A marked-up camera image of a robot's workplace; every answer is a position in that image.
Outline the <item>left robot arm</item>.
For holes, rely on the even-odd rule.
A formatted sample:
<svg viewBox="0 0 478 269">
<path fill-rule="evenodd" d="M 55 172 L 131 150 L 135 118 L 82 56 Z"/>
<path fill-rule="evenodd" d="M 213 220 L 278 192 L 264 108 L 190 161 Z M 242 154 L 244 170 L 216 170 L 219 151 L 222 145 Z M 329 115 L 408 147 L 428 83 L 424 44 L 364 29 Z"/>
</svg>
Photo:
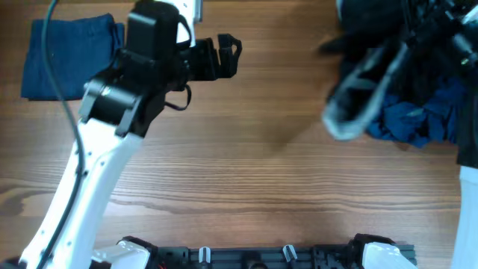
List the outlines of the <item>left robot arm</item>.
<svg viewBox="0 0 478 269">
<path fill-rule="evenodd" d="M 3 268 L 159 268 L 156 246 L 133 237 L 97 250 L 102 217 L 128 160 L 169 92 L 191 81 L 231 78 L 242 43 L 230 34 L 197 39 L 200 1 L 138 1 L 130 11 L 125 46 L 84 85 L 75 143 L 40 228 L 22 255 Z"/>
</svg>

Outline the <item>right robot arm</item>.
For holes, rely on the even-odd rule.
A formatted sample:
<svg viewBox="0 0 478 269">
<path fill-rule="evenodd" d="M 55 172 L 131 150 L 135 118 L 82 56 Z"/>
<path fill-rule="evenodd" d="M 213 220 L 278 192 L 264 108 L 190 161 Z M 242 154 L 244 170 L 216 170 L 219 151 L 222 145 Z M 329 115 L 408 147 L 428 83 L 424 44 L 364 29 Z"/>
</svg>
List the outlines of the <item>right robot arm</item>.
<svg viewBox="0 0 478 269">
<path fill-rule="evenodd" d="M 452 269 L 477 268 L 477 101 L 462 115 L 459 130 L 461 208 L 451 262 Z M 392 243 L 366 240 L 361 245 L 360 262 L 364 269 L 413 269 L 410 262 Z"/>
</svg>

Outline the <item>black shorts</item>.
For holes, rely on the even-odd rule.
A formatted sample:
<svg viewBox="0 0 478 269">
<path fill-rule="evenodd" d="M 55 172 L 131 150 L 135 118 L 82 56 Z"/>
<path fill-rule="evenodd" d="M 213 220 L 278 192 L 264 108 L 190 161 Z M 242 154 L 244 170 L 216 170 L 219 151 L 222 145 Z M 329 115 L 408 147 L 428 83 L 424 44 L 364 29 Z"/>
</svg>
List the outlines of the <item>black shorts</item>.
<svg viewBox="0 0 478 269">
<path fill-rule="evenodd" d="M 477 74 L 476 1 L 337 1 L 341 36 L 323 54 L 344 57 L 322 119 L 336 140 L 354 140 L 378 115 L 387 93 L 412 84 L 424 99 L 432 75 L 464 83 Z"/>
</svg>

